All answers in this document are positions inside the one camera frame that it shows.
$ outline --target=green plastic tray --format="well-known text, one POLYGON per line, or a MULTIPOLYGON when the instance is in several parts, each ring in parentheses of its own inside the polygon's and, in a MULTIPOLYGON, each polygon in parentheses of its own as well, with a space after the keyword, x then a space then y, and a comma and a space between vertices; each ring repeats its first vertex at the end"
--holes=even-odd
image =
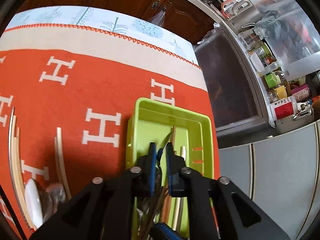
MULTIPOLYGON (((164 145, 172 126, 176 126, 174 150, 181 154, 181 146, 186 147, 186 165, 203 176, 213 179, 213 142, 210 118, 180 107, 171 106, 148 98, 139 98, 134 113, 129 120, 126 146, 126 168, 135 165, 137 158, 148 153, 150 142, 155 142, 157 150, 164 145)), ((163 174, 166 174, 165 154, 161 159, 163 174)), ((168 226, 172 226, 175 198, 172 198, 168 226)), ((137 235, 139 218, 134 208, 132 235, 137 235)), ((188 204, 184 198, 182 236, 189 235, 188 204)))

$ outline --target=can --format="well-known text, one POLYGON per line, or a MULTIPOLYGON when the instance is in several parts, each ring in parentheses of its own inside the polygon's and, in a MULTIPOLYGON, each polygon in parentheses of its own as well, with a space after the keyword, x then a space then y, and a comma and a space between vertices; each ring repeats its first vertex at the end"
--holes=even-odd
POLYGON ((297 102, 294 96, 280 99, 270 104, 274 121, 293 115, 297 112, 297 102))
POLYGON ((291 93, 297 103, 305 102, 310 97, 310 89, 307 84, 292 89, 291 93))

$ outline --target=pot handle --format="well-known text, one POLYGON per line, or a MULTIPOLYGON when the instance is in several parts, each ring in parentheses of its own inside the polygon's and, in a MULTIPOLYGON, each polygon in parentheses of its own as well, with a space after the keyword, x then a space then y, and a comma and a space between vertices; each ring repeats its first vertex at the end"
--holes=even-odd
POLYGON ((238 13, 242 13, 244 10, 247 9, 247 7, 253 6, 252 2, 250 0, 241 0, 240 2, 237 2, 231 9, 233 15, 237 15, 238 13), (247 6, 241 8, 240 10, 237 11, 237 8, 242 6, 244 3, 247 3, 247 6))
POLYGON ((247 27, 255 27, 256 28, 256 27, 258 27, 258 25, 256 25, 255 23, 247 23, 245 25, 241 25, 242 29, 245 29, 247 27))
POLYGON ((228 10, 230 8, 230 6, 233 6, 236 3, 237 3, 236 0, 226 0, 225 2, 223 2, 221 4, 221 11, 225 12, 226 10, 228 10))

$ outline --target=wooden chopstick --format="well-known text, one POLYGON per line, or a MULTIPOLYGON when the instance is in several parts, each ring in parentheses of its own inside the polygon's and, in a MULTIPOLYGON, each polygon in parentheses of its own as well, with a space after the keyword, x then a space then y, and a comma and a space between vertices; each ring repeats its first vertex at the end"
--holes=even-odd
POLYGON ((68 180, 67 180, 67 175, 66 175, 66 169, 64 166, 64 160, 63 160, 63 150, 62 150, 62 129, 61 127, 57 127, 57 137, 55 138, 55 148, 56 148, 56 163, 57 163, 57 159, 58 159, 58 165, 57 165, 57 173, 58 172, 58 167, 60 170, 60 174, 61 174, 61 180, 62 180, 62 184, 63 187, 65 189, 66 192, 66 197, 68 200, 71 199, 71 193, 70 193, 70 189, 69 189, 69 185, 68 185, 68 180))
MULTIPOLYGON (((176 138, 176 127, 173 126, 172 129, 173 129, 173 133, 172 133, 172 137, 171 137, 171 142, 172 142, 172 146, 174 148, 174 140, 176 138)), ((165 186, 164 187, 165 188, 168 187, 168 178, 167 177, 165 179, 165 186)), ((161 209, 160 222, 168 224, 170 208, 171 208, 171 200, 172 200, 172 197, 168 194, 164 199, 164 203, 163 203, 163 206, 161 209)))
MULTIPOLYGON (((181 154, 180 156, 186 160, 186 147, 181 146, 181 154)), ((173 222, 172 222, 172 230, 180 231, 181 220, 182 220, 182 209, 183 209, 183 198, 176 198, 173 222)))
POLYGON ((15 191, 15 195, 20 207, 20 211, 25 219, 27 225, 36 230, 37 228, 33 224, 31 217, 28 212, 27 204, 24 198, 24 184, 21 174, 21 163, 20 163, 20 154, 19 154, 19 138, 14 136, 16 129, 17 117, 14 115, 12 119, 12 128, 11 128, 11 152, 10 152, 10 163, 12 170, 12 183, 15 191))

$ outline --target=tablecloth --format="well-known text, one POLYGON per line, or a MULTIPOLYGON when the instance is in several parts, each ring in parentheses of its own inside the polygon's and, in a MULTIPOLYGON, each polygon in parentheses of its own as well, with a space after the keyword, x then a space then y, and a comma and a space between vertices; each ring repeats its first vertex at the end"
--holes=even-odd
MULTIPOLYGON (((145 41, 90 26, 38 23, 5 31, 0 38, 1 185, 27 236, 31 232, 9 173, 12 106, 20 127, 24 182, 33 177, 45 188, 58 181, 54 137, 61 127, 74 195, 93 177, 115 177, 124 170, 127 123, 140 97, 210 117, 214 175, 219 177, 212 109, 197 64, 145 41)), ((1 209, 12 224, 6 207, 1 209)))

